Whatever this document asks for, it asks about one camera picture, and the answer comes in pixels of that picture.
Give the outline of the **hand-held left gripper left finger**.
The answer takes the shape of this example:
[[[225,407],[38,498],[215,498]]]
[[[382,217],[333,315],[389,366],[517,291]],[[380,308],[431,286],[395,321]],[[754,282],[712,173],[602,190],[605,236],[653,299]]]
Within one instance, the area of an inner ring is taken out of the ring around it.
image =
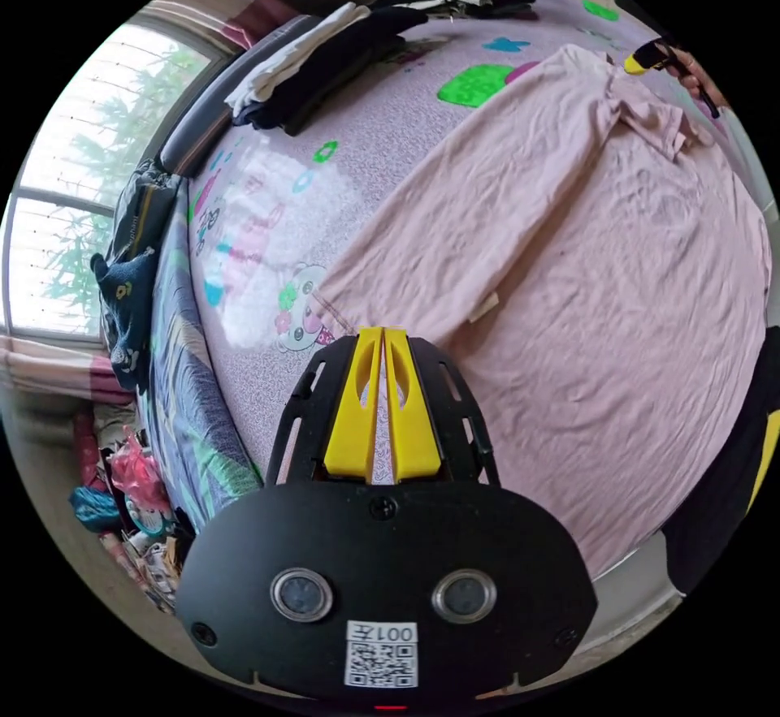
[[[323,458],[331,477],[369,482],[373,476],[383,329],[350,338],[351,355]]]

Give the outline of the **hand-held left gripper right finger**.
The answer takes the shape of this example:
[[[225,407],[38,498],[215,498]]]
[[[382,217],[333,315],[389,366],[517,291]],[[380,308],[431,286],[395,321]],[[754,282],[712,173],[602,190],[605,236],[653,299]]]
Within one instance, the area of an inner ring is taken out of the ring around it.
[[[384,328],[383,353],[394,480],[431,479],[440,471],[441,458],[406,332]]]

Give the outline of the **person's right hand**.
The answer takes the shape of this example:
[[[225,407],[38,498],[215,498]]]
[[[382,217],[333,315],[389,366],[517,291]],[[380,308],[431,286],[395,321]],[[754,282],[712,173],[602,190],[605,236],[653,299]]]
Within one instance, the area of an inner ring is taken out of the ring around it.
[[[692,54],[675,47],[671,48],[671,53],[675,55],[674,61],[666,70],[693,98],[701,99],[706,93],[719,110],[730,108],[728,100]]]

